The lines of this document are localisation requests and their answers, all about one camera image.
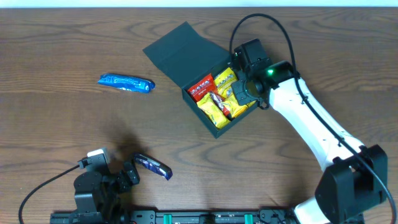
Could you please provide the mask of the yellow Hacks sweets bag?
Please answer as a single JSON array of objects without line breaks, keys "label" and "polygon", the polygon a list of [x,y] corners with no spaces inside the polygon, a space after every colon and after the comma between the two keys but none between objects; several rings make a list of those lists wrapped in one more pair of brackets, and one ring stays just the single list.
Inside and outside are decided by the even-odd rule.
[{"label": "yellow Hacks sweets bag", "polygon": [[230,106],[226,105],[228,98],[234,96],[231,84],[237,82],[238,78],[233,72],[231,68],[227,68],[223,70],[220,74],[216,76],[214,79],[214,83],[216,85],[217,94],[223,99],[223,106],[226,109],[229,109]]}]

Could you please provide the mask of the red Hacks sweets bag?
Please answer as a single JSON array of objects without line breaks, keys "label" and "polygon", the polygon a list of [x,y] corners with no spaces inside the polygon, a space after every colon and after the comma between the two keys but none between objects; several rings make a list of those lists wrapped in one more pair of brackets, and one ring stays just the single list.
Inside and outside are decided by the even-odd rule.
[{"label": "red Hacks sweets bag", "polygon": [[195,103],[200,101],[208,92],[214,92],[217,94],[217,89],[214,83],[213,76],[209,73],[208,75],[203,77],[199,82],[191,86],[187,90],[187,92]]}]

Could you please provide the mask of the yellow double snack packet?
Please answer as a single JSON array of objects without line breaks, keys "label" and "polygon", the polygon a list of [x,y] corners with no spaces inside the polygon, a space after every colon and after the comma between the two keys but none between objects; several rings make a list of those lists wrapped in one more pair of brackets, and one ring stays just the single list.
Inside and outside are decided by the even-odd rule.
[{"label": "yellow double snack packet", "polygon": [[197,102],[197,106],[207,115],[217,129],[224,128],[248,109],[247,105],[239,105],[233,95],[223,98],[214,92],[208,92]]}]

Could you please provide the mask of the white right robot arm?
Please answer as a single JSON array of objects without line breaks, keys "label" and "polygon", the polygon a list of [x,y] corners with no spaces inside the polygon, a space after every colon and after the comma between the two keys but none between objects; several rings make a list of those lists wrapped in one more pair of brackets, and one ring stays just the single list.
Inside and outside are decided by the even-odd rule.
[{"label": "white right robot arm", "polygon": [[352,222],[366,210],[388,201],[387,155],[350,135],[310,93],[305,81],[287,61],[268,60],[235,65],[232,84],[238,102],[266,103],[298,132],[323,172],[314,196],[298,204],[297,223]]}]

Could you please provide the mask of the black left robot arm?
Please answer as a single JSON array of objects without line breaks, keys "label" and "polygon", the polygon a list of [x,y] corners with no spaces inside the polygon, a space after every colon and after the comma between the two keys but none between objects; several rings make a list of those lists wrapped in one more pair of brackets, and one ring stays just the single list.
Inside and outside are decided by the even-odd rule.
[{"label": "black left robot arm", "polygon": [[119,195],[140,181],[134,163],[125,162],[124,169],[114,174],[105,161],[79,164],[86,172],[73,183],[76,210],[69,215],[68,223],[130,223],[131,214],[121,205]]}]

